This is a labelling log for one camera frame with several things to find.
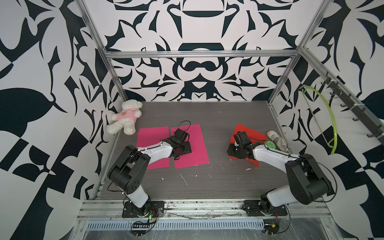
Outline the magenta paper sheet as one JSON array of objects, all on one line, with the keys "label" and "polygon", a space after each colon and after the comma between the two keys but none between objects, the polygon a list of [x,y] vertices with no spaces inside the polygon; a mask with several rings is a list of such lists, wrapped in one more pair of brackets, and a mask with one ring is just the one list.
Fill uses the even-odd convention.
[{"label": "magenta paper sheet", "polygon": [[[139,129],[137,148],[143,148],[158,144],[162,139],[170,136],[169,127],[143,128]],[[170,167],[170,159],[165,158],[149,164],[148,170]]]},{"label": "magenta paper sheet", "polygon": [[180,156],[180,159],[175,161],[175,169],[208,164],[210,160],[203,138],[201,126],[199,124],[191,125],[189,127],[185,125],[181,126],[180,129],[190,135],[189,142],[192,152],[190,154]]}]

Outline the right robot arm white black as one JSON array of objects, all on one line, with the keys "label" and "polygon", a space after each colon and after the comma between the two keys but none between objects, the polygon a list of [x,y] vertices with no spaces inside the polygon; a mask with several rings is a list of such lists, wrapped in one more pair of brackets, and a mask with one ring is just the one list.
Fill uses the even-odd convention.
[{"label": "right robot arm white black", "polygon": [[292,155],[273,149],[266,143],[253,143],[246,132],[236,133],[234,141],[228,148],[230,157],[264,162],[287,175],[287,186],[261,195],[259,206],[256,207],[258,211],[269,214],[287,204],[308,205],[334,190],[331,181],[311,155]]}]

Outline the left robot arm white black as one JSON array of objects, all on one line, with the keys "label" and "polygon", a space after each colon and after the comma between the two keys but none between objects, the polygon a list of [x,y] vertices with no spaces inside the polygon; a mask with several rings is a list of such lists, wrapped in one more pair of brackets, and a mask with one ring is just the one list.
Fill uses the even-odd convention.
[{"label": "left robot arm white black", "polygon": [[178,160],[180,156],[192,153],[190,134],[176,129],[174,134],[159,143],[136,148],[125,147],[108,171],[108,179],[131,201],[143,216],[150,208],[150,197],[142,187],[142,181],[150,164],[169,157]]}]

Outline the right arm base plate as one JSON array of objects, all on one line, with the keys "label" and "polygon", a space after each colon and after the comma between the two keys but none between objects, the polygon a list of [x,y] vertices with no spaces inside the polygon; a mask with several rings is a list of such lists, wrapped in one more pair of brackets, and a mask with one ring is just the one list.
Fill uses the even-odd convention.
[{"label": "right arm base plate", "polygon": [[288,216],[285,206],[274,207],[267,200],[245,200],[242,210],[249,217]]}]

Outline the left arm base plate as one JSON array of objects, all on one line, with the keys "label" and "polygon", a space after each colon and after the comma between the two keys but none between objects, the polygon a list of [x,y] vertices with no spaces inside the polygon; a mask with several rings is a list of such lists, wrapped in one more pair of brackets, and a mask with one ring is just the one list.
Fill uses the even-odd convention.
[{"label": "left arm base plate", "polygon": [[157,217],[164,212],[164,201],[147,201],[141,208],[132,201],[124,202],[122,218],[149,218]]}]

